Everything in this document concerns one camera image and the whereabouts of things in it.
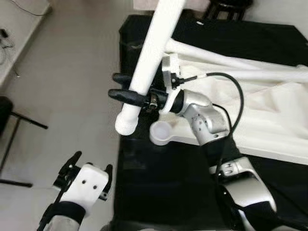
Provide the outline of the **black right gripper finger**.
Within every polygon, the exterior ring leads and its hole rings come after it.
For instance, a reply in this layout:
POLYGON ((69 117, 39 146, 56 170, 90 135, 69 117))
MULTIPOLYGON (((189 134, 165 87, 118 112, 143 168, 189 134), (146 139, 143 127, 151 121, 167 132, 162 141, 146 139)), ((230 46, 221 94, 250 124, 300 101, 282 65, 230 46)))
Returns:
POLYGON ((114 73, 112 74, 112 80, 115 83, 120 84, 122 87, 129 87, 132 81, 132 76, 123 73, 114 73))
POLYGON ((108 97, 128 105, 144 105, 145 95, 132 90, 109 90, 108 97))

